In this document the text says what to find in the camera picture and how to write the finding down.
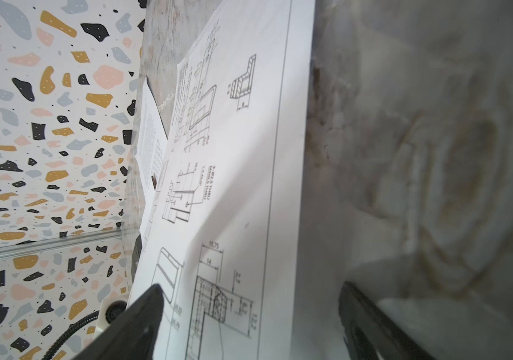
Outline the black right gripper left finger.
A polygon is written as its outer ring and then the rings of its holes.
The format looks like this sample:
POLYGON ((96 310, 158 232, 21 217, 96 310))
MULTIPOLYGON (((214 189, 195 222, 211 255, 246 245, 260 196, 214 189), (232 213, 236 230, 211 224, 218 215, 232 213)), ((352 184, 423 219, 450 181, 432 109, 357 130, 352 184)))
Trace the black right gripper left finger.
POLYGON ((163 319, 160 285, 150 286, 121 316, 83 349, 77 359, 152 359, 163 319))

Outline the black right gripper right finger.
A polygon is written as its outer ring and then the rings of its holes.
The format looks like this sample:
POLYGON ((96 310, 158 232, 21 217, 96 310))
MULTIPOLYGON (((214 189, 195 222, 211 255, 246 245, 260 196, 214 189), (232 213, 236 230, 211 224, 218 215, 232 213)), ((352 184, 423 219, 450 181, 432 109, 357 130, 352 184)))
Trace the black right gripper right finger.
POLYGON ((338 313, 351 359, 432 359, 354 283, 340 290, 338 313))

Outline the technical drawing sheet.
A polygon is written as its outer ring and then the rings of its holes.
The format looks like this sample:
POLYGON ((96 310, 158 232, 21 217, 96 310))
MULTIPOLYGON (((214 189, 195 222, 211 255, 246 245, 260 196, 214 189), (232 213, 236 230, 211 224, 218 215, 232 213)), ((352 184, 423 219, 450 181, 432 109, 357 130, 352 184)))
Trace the technical drawing sheet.
POLYGON ((288 359, 313 1, 223 1, 176 68, 132 297, 158 284, 154 359, 288 359))

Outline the text page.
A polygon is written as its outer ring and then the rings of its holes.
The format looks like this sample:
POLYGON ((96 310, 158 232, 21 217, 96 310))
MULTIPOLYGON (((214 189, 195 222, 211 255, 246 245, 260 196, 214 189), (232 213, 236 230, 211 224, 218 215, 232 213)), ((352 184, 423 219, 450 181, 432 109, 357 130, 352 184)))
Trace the text page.
POLYGON ((148 228, 154 205, 157 184, 160 181, 161 169, 166 150, 167 136, 160 117, 156 101, 145 78, 142 87, 142 106, 140 127, 138 132, 136 161, 145 198, 145 208, 139 228, 141 236, 148 228))

